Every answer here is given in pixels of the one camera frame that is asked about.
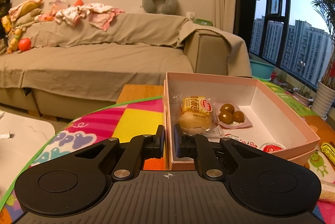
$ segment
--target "building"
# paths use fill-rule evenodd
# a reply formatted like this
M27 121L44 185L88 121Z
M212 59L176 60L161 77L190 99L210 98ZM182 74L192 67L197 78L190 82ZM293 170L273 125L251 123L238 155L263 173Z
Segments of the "building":
M264 17L254 20L250 50L259 53ZM275 62L278 57L283 23L269 21L263 58ZM322 29L313 28L306 21L296 20L289 25L284 46L282 67L316 85L323 76L332 50L331 37Z

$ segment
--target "ribbed gray surface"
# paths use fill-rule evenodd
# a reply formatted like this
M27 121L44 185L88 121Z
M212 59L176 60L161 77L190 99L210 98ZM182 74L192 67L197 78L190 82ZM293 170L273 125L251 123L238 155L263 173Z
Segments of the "ribbed gray surface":
M195 171L141 171L136 179L117 182L94 208L75 216L48 218L32 213L19 224L320 224L312 214L290 218L258 215L240 206L220 182Z

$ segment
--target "sofa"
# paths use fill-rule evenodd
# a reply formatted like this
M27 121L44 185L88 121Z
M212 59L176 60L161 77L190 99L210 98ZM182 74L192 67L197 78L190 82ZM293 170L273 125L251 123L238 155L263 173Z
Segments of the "sofa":
M113 105L125 84L163 85L166 72L251 76L238 36L182 16L120 14L107 31L35 23L32 48L0 56L0 103L66 119Z

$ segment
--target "yellow square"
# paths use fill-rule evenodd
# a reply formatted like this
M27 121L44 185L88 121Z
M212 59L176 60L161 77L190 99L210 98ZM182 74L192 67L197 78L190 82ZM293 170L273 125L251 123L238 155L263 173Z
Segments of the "yellow square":
M163 125L163 113L137 109L126 109L123 113L113 137L120 143L129 142L134 136L142 134L155 134L158 125Z

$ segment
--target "white table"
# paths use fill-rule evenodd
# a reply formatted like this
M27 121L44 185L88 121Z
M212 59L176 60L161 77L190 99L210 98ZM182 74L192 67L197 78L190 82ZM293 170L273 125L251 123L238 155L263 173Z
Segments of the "white table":
M55 135L49 122L5 113L0 134L8 130L11 138L0 139L0 199L27 162Z

